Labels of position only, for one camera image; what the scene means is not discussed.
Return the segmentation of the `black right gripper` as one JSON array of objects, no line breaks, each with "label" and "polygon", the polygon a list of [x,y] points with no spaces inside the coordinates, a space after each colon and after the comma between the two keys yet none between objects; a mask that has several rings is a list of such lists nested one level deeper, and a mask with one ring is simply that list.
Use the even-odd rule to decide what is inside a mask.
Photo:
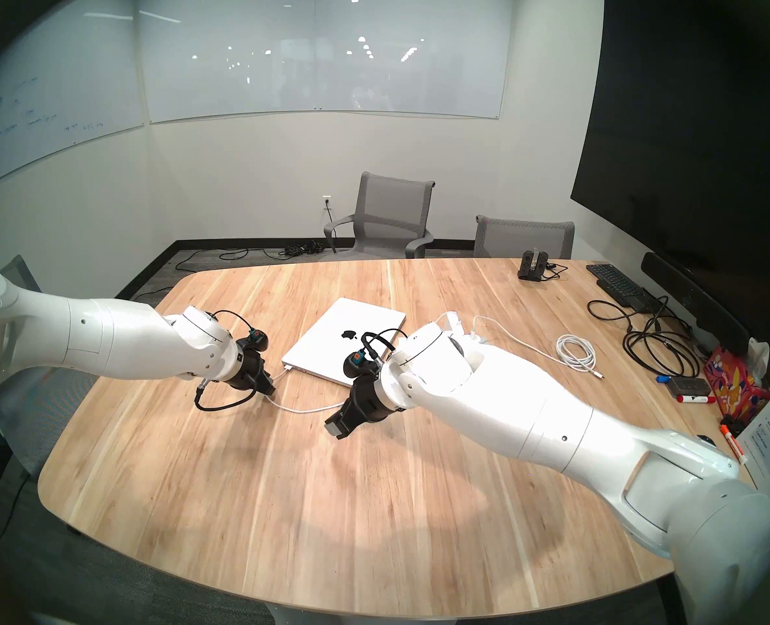
[{"label": "black right gripper", "polygon": [[344,439],[363,423],[378,423],[392,414],[392,409],[378,396],[377,383],[374,375],[356,378],[345,402],[345,412],[337,411],[324,422],[327,432],[334,433],[336,439]]}]

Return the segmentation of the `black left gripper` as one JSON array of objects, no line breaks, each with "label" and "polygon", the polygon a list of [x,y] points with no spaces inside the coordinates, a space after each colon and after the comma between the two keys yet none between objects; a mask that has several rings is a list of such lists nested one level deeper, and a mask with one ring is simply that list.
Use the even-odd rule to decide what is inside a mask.
[{"label": "black left gripper", "polygon": [[272,397],[276,387],[272,376],[265,372],[261,351],[250,343],[239,343],[235,374],[231,377],[231,387],[239,391],[249,391]]}]

